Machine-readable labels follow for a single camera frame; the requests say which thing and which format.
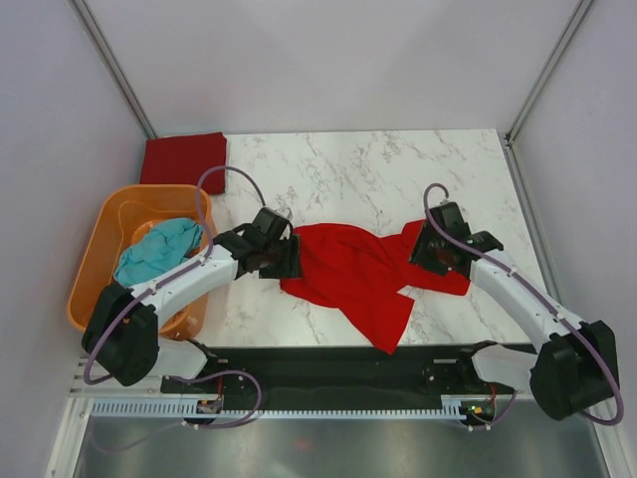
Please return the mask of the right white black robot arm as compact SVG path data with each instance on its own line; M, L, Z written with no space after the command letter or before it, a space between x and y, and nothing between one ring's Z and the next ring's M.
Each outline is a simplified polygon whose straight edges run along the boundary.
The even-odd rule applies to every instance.
M532 395L554 420L573 414L605 426L624 417L615 336L602 321L588 323L539 290L488 231L474 233L455 202L425 209L410 263L439 276L456 272L487 293L522 329L530 353L477 343L456 366L465 390L489 382Z

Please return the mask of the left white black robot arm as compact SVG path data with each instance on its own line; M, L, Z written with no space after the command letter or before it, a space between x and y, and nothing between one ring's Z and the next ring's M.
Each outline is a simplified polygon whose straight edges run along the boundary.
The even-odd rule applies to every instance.
M246 274L300 277L300 238L291 216L263 207L251 222L218 234L200 253L168 272L132 288L106 286L82 338L89 355L84 382L100 383L91 375L93 365L99 364L106 379L122 386L156 373L184 380L197 391L214 387L219 369L206 350L188 340L166 339L160 330L194 301Z

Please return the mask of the bright red t shirt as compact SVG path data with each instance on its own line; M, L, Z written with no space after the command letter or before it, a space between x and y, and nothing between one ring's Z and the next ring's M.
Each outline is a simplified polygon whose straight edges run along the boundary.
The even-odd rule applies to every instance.
M439 276L408 262L422 220L378 237L337 223L299 226L302 275L283 279L281 289L312 304L340 310L377 349L395 352L411 316L414 300L400 291L409 286L464 296L469 280L456 272Z

